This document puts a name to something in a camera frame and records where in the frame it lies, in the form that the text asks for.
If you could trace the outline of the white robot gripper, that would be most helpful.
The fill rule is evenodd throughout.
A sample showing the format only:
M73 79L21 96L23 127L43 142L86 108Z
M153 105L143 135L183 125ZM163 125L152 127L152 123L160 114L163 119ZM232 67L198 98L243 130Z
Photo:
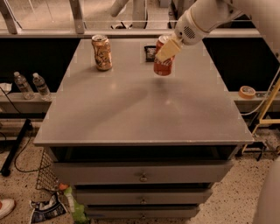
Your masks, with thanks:
M171 37L156 53L156 59L164 62L181 51L182 43L190 46L200 42L207 36L194 22L190 10L184 12L176 23L174 30L175 37Z

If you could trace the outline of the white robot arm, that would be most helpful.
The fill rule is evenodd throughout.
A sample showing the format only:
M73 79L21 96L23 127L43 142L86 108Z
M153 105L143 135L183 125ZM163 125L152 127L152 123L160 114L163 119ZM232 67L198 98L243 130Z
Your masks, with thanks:
M280 0L196 0L178 19L174 33L156 53L163 62L191 46L220 25L245 14L273 52L280 57Z

